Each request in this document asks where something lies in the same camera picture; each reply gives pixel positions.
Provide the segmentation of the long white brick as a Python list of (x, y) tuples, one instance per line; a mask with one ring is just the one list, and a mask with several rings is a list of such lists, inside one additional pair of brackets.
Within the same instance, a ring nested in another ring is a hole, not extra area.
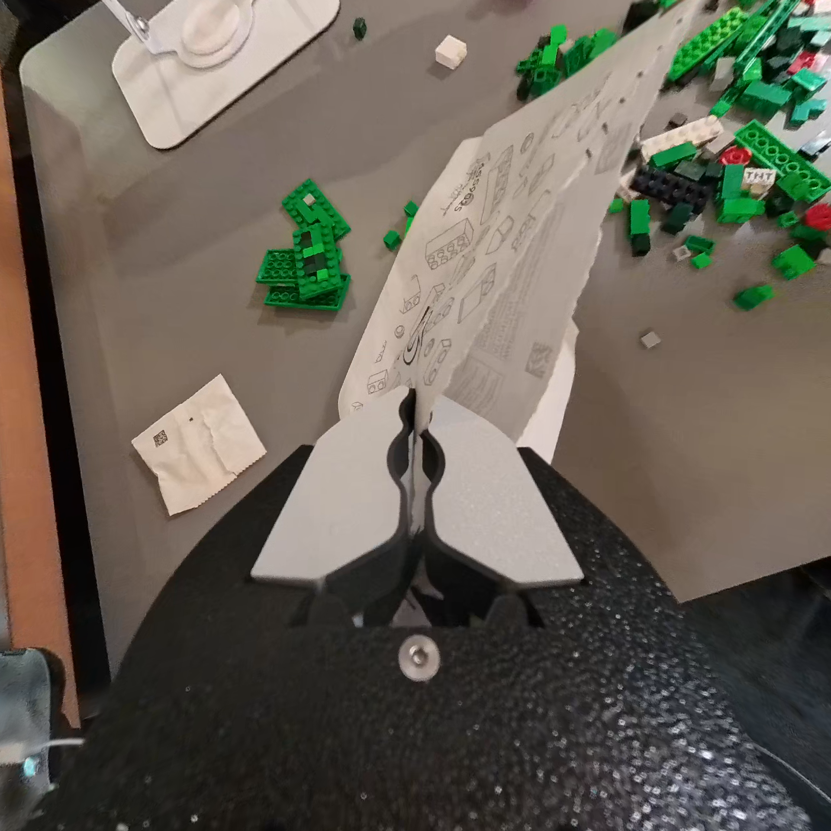
[(723, 131), (724, 127), (717, 116), (709, 115), (690, 121), (682, 126), (642, 140), (640, 144), (641, 158), (648, 162), (657, 153), (685, 143), (702, 146), (719, 137)]

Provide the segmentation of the small white paper packet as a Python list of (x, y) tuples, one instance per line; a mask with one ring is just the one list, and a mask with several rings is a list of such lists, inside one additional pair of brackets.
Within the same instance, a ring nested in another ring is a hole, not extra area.
[(157, 479), (170, 516), (199, 507), (267, 452), (222, 375), (131, 444)]

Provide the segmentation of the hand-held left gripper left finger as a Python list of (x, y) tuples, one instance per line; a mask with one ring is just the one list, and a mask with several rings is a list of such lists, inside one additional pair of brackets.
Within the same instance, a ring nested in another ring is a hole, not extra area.
[(398, 387), (315, 444), (252, 568), (257, 583), (391, 594), (405, 571), (416, 393)]

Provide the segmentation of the torn printed paper bag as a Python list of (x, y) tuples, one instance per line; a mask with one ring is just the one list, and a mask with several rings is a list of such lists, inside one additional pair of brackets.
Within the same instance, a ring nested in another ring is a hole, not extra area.
[(658, 11), (463, 141), (423, 199), (338, 396), (398, 388), (423, 429), (445, 396), (519, 440), (544, 397), (622, 166), (701, 2)]

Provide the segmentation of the black studded plate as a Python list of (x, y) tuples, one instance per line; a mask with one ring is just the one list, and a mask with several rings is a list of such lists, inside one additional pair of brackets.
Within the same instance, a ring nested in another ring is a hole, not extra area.
[(635, 193), (659, 200), (670, 207), (686, 203), (695, 215), (704, 210), (715, 193), (715, 185), (711, 182), (690, 180), (646, 164), (634, 171), (629, 187)]

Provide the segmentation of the person's leg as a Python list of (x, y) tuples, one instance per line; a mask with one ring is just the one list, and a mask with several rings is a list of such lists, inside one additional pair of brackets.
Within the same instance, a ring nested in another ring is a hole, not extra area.
[(829, 829), (829, 558), (681, 608), (763, 762)]

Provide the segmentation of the pile of green toy bricks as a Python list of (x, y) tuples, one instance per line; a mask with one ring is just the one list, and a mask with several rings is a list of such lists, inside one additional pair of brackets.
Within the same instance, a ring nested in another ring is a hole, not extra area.
[[(829, 178), (829, 130), (796, 146), (783, 130), (801, 129), (809, 121), (829, 119), (829, 2), (739, 2), (683, 44), (673, 58), (664, 86), (681, 90), (698, 77), (711, 82), (709, 112), (723, 133), (702, 146), (691, 143), (643, 161), (640, 144), (696, 119), (673, 116), (659, 133), (634, 135), (608, 213), (627, 215), (629, 260), (602, 255), (603, 272), (623, 277), (644, 272), (646, 259), (658, 281), (671, 268), (701, 272), (715, 264), (735, 284), (731, 303), (749, 311), (776, 296), (774, 285), (813, 279), (829, 294), (829, 192), (808, 203), (796, 201), (776, 185), (762, 198), (741, 188), (746, 165), (722, 165), (721, 152), (737, 145), (734, 133), (752, 120), (760, 122), (793, 151)], [(700, 214), (691, 206), (674, 207), (635, 193), (634, 171), (642, 165), (715, 185), (714, 196)]]

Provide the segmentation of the green brick plate assembly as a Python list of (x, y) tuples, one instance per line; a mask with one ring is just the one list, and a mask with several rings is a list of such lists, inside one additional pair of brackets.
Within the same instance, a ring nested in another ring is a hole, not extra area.
[(267, 290), (264, 306), (340, 311), (351, 284), (340, 246), (349, 223), (312, 179), (291, 190), (282, 205), (295, 228), (291, 244), (267, 250), (259, 266), (255, 281)]

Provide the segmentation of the white stand base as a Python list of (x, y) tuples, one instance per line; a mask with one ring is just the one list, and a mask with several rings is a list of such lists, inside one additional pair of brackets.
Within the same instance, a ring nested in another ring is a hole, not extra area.
[(336, 19), (339, 1), (172, 1), (151, 18), (122, 2), (111, 70), (147, 144), (181, 145)]

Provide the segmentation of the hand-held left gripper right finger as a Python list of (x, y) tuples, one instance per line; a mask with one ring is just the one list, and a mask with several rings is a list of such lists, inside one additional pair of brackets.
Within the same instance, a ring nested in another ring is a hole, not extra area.
[(419, 447), (423, 530), (441, 555), (499, 589), (583, 580), (519, 449), (500, 429), (439, 396)]

